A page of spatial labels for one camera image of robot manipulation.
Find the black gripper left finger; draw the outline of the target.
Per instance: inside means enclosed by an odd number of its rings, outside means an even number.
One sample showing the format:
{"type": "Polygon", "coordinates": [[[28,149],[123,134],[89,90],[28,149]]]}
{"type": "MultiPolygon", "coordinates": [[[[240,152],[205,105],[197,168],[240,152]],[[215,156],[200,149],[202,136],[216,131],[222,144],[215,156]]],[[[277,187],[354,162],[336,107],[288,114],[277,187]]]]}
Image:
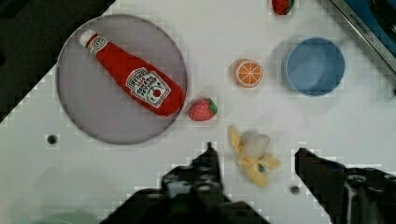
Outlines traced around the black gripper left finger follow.
{"type": "Polygon", "coordinates": [[[161,191],[171,199],[218,197],[224,186],[220,173],[219,153],[211,142],[206,150],[187,165],[179,165],[162,177],[161,191]]]}

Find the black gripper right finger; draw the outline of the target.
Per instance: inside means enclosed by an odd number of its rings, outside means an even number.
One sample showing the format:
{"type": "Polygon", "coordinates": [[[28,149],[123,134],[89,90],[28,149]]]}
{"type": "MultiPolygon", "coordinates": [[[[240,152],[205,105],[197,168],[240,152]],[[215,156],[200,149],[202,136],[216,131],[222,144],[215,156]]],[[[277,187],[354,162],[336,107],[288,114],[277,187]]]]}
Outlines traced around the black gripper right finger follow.
{"type": "Polygon", "coordinates": [[[395,176],[375,168],[347,168],[306,148],[294,154],[302,179],[332,224],[396,224],[395,176]]]}

